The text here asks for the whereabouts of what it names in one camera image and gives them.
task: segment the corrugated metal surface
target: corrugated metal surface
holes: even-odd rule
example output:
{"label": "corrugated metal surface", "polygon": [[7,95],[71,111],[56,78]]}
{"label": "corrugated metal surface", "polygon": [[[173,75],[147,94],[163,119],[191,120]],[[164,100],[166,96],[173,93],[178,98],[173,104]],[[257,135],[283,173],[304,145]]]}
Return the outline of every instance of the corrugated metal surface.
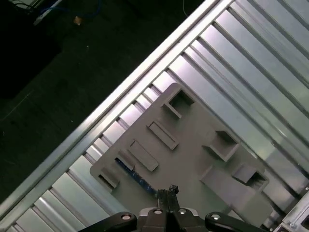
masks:
{"label": "corrugated metal surface", "polygon": [[10,231],[77,231],[125,210],[89,168],[173,82],[188,86],[267,167],[264,195],[274,212],[264,226],[289,212],[309,183],[309,2],[222,0],[211,11],[208,4],[190,18],[208,11],[206,16],[139,82],[132,81],[71,157],[55,166],[66,172],[48,185],[56,177],[49,172],[2,228],[13,223]]}

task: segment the small orange object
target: small orange object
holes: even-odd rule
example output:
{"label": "small orange object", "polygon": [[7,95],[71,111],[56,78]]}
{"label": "small orange object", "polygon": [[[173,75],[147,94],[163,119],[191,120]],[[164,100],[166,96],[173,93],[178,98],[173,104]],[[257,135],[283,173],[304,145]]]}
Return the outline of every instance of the small orange object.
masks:
{"label": "small orange object", "polygon": [[82,18],[76,16],[76,17],[74,18],[74,21],[73,21],[73,22],[74,22],[76,25],[80,26],[81,23],[82,23],[82,20],[83,20]]}

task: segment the metal screw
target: metal screw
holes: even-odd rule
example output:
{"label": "metal screw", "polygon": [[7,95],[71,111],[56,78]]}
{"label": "metal screw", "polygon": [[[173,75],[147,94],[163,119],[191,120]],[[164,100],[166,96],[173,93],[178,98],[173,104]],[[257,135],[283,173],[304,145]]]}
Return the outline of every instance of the metal screw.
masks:
{"label": "metal screw", "polygon": [[221,219],[221,217],[220,217],[219,215],[217,215],[217,214],[213,214],[211,217],[212,217],[213,219],[215,219],[215,220]]}
{"label": "metal screw", "polygon": [[123,215],[122,220],[129,220],[131,218],[131,215]]}
{"label": "metal screw", "polygon": [[178,212],[179,212],[180,214],[186,214],[186,213],[187,213],[187,211],[186,211],[185,209],[180,209],[180,210],[178,210]]}
{"label": "metal screw", "polygon": [[162,210],[156,209],[156,210],[154,211],[154,213],[155,213],[155,214],[162,214]]}
{"label": "metal screw", "polygon": [[293,223],[290,223],[290,225],[289,225],[291,228],[293,228],[293,229],[296,229],[296,225],[295,224],[293,224]]}

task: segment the gray plastic tray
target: gray plastic tray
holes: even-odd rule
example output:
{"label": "gray plastic tray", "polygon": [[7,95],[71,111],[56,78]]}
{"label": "gray plastic tray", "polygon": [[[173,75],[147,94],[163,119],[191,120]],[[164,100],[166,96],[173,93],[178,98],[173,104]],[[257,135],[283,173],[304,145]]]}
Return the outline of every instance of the gray plastic tray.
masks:
{"label": "gray plastic tray", "polygon": [[225,211],[261,225],[263,165],[194,95],[172,84],[90,169],[126,208],[155,207],[154,190],[179,186],[181,207]]}

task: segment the white cable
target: white cable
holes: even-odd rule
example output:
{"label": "white cable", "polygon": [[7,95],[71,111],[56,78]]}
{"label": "white cable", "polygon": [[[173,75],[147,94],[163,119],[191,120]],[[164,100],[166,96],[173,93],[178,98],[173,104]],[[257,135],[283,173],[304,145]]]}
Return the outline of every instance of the white cable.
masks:
{"label": "white cable", "polygon": [[188,15],[187,15],[187,13],[185,12],[185,9],[184,9],[184,0],[183,0],[183,13],[184,13],[185,16],[188,17]]}

